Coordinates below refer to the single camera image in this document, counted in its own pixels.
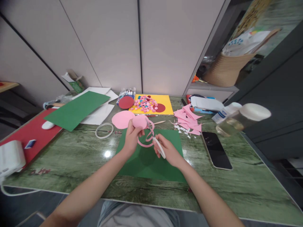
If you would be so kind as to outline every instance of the green paper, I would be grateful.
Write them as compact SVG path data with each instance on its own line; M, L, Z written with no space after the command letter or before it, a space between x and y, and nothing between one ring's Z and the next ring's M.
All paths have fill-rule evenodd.
M139 138L143 144L150 144L152 141L146 142L146 136L150 132L149 129L145 130L145 136ZM171 141L177 151L183 157L182 146L178 131L174 130L161 130L155 129L155 134L162 134L166 139ZM126 129L124 129L118 148L119 153L125 144ZM155 154L154 146L149 148L137 145L135 153L122 167L118 175L126 175L133 177L151 178L164 181L178 181L186 183L183 174L176 167L173 167L166 159L158 158Z
M88 91L50 113L44 119L72 131L87 115L109 99L109 96Z

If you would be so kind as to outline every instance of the green marble table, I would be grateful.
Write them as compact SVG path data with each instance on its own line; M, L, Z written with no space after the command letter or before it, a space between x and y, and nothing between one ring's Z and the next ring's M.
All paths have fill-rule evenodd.
M174 111L181 108L178 102L181 97L171 96L170 100ZM119 111L121 109L115 105L104 123L111 123L111 118ZM216 132L211 117L206 114L198 122L204 123L204 131ZM174 121L174 118L159 115L151 120L166 120L156 128L173 130L169 120ZM4 185L70 193L116 152L121 134L98 139L96 128L96 125L80 124L73 132L63 130L26 171L8 177ZM180 135L185 160L240 218L303 225L300 209L240 133L229 138L219 135L232 171L212 167L202 139L196 137L189 139L183 133ZM201 212L188 185L179 182L116 176L102 198Z

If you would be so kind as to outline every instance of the computer mouse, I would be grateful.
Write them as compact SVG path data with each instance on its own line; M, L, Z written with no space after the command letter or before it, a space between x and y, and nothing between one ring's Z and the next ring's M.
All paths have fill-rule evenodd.
M46 121L44 122L44 124L42 125L43 129L51 129L52 127L54 127L55 124L51 123L50 121Z

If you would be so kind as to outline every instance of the yellow paper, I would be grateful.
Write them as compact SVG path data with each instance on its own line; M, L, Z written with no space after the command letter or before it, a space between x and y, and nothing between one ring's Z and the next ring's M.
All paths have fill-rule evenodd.
M143 96L142 94L136 94L135 100L138 100L139 96ZM165 114L165 115L173 115L173 108L171 107L170 99L168 95L150 95L152 99L156 100L157 103L163 104L165 106L165 111L158 113L158 112L152 112L151 110L144 113L141 111L141 109L135 110L135 106L132 106L134 110L129 111L133 112L134 114L154 114L154 115L160 115L160 114Z

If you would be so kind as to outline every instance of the hand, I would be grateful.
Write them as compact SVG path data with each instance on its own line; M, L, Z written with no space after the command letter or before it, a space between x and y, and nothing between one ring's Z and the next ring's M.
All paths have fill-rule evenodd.
M135 128L133 126L133 120L129 120L126 136L125 136L125 144L123 147L124 152L129 154L129 157L135 152L137 144L138 144L138 136L144 136L144 130L141 128Z
M167 161L174 167L179 167L181 163L184 161L184 158L180 155L180 153L176 150L176 148L173 146L173 144L167 140L164 136L161 134L156 135L156 139L161 144ZM154 150L158 156L158 158L161 157L161 154L159 154L158 149L160 150L158 144L153 141L154 144Z

